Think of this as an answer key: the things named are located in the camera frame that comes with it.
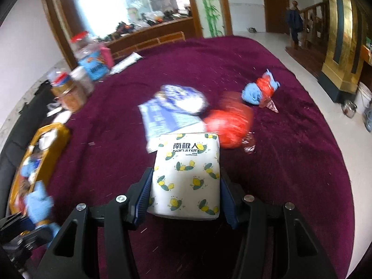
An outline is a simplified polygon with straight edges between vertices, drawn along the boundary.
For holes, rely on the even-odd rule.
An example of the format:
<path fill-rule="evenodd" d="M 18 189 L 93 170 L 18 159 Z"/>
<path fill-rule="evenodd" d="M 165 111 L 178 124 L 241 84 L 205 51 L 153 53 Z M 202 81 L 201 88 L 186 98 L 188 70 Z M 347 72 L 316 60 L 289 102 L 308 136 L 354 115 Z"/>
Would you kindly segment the red plastic bag bundle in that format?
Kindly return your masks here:
<path fill-rule="evenodd" d="M 255 150 L 255 138 L 251 131 L 253 109 L 246 105 L 241 94 L 234 91 L 223 93 L 218 109 L 211 110 L 203 119 L 207 132 L 218 135 L 220 147 L 241 147 L 246 153 Z"/>

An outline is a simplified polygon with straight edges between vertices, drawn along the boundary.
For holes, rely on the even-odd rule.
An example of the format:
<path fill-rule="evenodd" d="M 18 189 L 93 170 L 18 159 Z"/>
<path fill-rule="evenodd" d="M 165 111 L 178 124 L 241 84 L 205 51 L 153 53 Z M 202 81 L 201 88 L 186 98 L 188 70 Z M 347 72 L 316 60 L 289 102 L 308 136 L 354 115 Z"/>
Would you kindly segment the dark jacket on post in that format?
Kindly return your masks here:
<path fill-rule="evenodd" d="M 297 50 L 299 46 L 298 34 L 303 31 L 303 20 L 298 9 L 298 2 L 293 0 L 292 7 L 286 11 L 286 23 L 288 24 L 292 47 Z"/>

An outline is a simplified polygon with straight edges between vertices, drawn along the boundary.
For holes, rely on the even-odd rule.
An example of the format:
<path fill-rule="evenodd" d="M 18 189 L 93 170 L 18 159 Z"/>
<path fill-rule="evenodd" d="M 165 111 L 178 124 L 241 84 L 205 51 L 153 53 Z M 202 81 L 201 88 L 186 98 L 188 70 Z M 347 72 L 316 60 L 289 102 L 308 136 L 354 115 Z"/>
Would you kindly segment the steel pot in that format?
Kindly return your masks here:
<path fill-rule="evenodd" d="M 353 118 L 356 114 L 357 105 L 351 100 L 346 100 L 342 105 L 342 112 L 348 118 Z"/>

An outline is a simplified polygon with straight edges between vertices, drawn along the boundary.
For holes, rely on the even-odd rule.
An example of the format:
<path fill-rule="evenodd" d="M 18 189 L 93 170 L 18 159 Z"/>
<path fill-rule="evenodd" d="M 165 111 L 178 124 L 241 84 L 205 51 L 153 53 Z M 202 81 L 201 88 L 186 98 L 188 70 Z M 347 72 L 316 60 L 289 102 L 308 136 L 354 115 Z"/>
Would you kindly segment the blue white patterned bag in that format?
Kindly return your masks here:
<path fill-rule="evenodd" d="M 138 106 L 146 133 L 146 150 L 157 151 L 162 135 L 206 130 L 199 117 L 209 106 L 206 97 L 189 86 L 166 84 L 154 98 Z"/>

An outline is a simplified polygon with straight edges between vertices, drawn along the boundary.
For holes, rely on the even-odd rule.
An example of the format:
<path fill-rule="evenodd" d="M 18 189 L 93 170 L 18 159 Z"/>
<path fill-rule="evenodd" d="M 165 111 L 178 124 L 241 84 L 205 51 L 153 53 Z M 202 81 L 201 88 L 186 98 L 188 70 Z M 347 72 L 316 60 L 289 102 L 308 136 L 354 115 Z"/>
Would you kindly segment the purple velvet tablecloth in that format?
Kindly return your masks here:
<path fill-rule="evenodd" d="M 102 205 L 124 193 L 154 164 L 146 151 L 139 105 L 164 84 L 190 86 L 217 108 L 270 71 L 279 82 L 277 112 L 254 108 L 253 153 L 221 151 L 221 165 L 246 193 L 270 205 L 292 202 L 345 278 L 354 243 L 351 184 L 337 142 L 319 108 L 279 59 L 244 37 L 190 39 L 141 53 L 141 59 L 95 86 L 67 122 L 71 140 L 48 185 L 62 224 L 79 203 Z"/>

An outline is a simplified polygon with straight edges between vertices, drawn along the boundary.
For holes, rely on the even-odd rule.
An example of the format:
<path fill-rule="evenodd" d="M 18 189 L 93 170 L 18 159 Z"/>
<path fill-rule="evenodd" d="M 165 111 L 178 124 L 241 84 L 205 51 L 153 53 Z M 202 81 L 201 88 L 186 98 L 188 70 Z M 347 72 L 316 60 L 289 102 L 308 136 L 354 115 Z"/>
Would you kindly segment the white towel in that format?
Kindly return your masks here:
<path fill-rule="evenodd" d="M 47 150 L 56 140 L 58 135 L 57 129 L 51 129 L 50 131 L 43 133 L 38 140 L 38 148 L 40 150 Z"/>

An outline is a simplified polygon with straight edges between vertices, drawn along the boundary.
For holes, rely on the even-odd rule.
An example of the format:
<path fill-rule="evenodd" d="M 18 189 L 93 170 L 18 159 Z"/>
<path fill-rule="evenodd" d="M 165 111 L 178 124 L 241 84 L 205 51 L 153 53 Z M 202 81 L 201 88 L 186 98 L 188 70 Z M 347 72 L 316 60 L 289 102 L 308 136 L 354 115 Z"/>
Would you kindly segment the gold pillar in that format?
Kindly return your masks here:
<path fill-rule="evenodd" d="M 355 0 L 329 0 L 329 40 L 318 82 L 334 103 L 356 96 L 366 19 Z"/>

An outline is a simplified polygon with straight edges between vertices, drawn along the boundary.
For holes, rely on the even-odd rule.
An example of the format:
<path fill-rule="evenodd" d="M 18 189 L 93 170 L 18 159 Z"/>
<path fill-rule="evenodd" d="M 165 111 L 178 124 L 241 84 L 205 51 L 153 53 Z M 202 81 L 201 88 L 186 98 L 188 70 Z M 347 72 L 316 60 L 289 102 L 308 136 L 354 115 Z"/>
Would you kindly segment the yellow gift box tray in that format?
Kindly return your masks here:
<path fill-rule="evenodd" d="M 10 212 L 27 216 L 36 228 L 58 228 L 52 220 L 54 200 L 46 187 L 70 137 L 69 129 L 61 123 L 38 129 L 14 176 L 8 200 Z"/>

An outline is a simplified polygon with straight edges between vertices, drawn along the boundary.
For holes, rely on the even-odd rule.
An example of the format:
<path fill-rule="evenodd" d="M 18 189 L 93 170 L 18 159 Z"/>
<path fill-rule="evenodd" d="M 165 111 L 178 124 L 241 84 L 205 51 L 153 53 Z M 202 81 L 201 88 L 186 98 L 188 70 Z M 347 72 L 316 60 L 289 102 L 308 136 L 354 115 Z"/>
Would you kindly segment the white paper strip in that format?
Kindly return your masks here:
<path fill-rule="evenodd" d="M 111 68 L 110 75 L 121 73 L 126 68 L 135 64 L 142 58 L 143 57 L 136 52 L 131 53 L 129 56 L 127 56 L 126 58 L 124 58 L 122 61 L 120 61 L 118 64 Z"/>

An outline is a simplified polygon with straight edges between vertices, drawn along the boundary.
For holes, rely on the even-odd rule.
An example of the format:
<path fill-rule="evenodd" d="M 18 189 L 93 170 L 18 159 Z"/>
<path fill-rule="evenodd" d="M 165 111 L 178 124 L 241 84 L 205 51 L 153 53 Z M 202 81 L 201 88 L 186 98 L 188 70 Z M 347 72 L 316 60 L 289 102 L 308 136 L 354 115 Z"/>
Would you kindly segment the blue snack jar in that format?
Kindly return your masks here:
<path fill-rule="evenodd" d="M 98 81 L 110 73 L 114 61 L 111 50 L 103 42 L 84 31 L 73 36 L 70 43 L 78 64 L 92 81 Z"/>

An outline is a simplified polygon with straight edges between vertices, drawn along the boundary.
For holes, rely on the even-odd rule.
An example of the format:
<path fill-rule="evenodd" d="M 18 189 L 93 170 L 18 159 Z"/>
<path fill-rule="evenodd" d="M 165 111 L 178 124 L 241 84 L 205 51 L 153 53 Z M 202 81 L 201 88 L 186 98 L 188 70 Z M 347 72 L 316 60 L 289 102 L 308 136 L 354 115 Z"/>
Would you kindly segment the wooden staircase railing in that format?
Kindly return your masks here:
<path fill-rule="evenodd" d="M 290 46 L 286 52 L 316 79 L 320 77 L 326 58 L 329 41 L 329 0 L 299 9 L 303 20 L 303 31 L 298 34 L 299 46 Z"/>

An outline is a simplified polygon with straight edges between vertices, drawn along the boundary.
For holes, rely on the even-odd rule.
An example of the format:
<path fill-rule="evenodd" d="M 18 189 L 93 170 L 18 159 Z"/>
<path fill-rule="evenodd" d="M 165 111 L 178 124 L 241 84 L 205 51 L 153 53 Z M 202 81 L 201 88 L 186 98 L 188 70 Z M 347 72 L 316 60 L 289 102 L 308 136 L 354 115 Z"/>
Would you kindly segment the white plastic bucket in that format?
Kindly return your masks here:
<path fill-rule="evenodd" d="M 354 104 L 356 105 L 356 112 L 362 114 L 365 109 L 369 107 L 371 102 L 371 91 L 369 88 L 360 82 L 356 91 Z"/>

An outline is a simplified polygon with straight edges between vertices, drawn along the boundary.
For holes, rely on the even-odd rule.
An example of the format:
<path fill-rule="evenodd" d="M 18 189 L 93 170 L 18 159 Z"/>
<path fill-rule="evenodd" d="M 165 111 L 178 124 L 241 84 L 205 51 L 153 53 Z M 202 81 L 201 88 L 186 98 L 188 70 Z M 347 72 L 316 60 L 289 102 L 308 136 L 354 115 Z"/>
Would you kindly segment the red lid peanut jar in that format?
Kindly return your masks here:
<path fill-rule="evenodd" d="M 60 104 L 72 113 L 84 107 L 87 97 L 81 86 L 75 82 L 66 71 L 53 69 L 47 74 L 51 84 L 51 91 Z"/>

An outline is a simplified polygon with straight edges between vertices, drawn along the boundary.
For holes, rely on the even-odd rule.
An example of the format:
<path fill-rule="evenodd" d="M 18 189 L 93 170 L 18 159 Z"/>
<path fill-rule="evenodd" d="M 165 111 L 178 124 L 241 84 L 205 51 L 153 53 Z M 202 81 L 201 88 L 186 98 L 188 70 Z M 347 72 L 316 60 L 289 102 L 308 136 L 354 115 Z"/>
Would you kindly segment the white lemon-print tissue pack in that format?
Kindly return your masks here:
<path fill-rule="evenodd" d="M 219 153 L 215 133 L 162 135 L 154 162 L 148 212 L 170 219 L 217 219 Z"/>

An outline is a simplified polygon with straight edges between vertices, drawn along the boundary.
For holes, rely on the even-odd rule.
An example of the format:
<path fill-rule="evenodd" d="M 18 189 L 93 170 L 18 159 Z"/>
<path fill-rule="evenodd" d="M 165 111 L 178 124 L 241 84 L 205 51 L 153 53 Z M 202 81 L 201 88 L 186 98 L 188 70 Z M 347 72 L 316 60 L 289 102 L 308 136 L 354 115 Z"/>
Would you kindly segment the light blue knitted cloth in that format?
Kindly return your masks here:
<path fill-rule="evenodd" d="M 19 196 L 22 198 L 27 216 L 35 228 L 48 228 L 54 238 L 60 230 L 60 226 L 52 219 L 54 200 L 47 193 L 43 181 L 36 180 L 36 173 L 41 161 L 41 158 L 38 157 L 28 157 L 23 162 L 20 169 L 22 181 Z"/>

